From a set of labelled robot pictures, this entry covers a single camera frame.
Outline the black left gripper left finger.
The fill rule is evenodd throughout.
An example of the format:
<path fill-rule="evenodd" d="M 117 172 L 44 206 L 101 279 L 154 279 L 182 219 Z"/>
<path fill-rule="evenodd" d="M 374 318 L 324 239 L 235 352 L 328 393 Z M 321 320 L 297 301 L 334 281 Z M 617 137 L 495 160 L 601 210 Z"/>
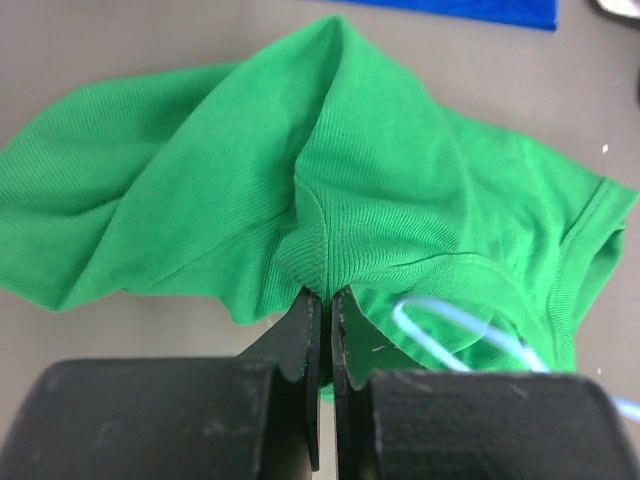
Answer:
<path fill-rule="evenodd" d="M 235 357 L 47 368 L 1 449 L 5 479 L 308 479 L 319 468 L 321 303 L 302 290 Z"/>

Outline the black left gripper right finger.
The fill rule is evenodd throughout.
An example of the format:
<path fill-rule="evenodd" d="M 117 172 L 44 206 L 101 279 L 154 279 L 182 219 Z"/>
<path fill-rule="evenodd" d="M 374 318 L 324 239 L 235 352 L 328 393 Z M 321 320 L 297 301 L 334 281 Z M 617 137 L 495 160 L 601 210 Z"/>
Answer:
<path fill-rule="evenodd" d="M 364 383 L 350 290 L 331 307 L 336 466 L 341 479 L 635 479 L 624 418 L 638 415 L 582 376 L 376 370 Z"/>

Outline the light blue wire hanger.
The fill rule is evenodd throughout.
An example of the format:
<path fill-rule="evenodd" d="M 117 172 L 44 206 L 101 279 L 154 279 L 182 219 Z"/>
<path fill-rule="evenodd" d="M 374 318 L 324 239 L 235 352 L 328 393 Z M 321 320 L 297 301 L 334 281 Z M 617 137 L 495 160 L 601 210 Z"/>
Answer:
<path fill-rule="evenodd" d="M 458 304 L 434 296 L 387 303 L 381 329 L 420 369 L 450 374 L 513 374 L 587 381 L 577 370 L 576 346 L 566 321 L 500 305 Z"/>

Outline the green tank top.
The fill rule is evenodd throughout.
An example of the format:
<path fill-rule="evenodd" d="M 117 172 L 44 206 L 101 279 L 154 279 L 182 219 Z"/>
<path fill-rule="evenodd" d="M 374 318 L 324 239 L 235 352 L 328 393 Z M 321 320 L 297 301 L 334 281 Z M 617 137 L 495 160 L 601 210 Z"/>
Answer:
<path fill-rule="evenodd" d="M 329 17 L 245 61 L 87 85 L 34 118 L 1 155 L 1 285 L 51 311 L 213 297 L 241 325 L 302 288 L 350 287 L 434 371 L 392 312 L 437 297 L 571 371 L 638 198 L 437 104 Z"/>

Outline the blue white folder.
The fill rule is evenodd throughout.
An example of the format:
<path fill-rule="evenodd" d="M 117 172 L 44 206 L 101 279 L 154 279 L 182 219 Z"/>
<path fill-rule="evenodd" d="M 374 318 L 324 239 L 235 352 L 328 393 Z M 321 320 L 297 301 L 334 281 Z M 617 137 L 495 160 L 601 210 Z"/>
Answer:
<path fill-rule="evenodd" d="M 556 0 L 345 0 L 345 3 L 555 32 Z"/>

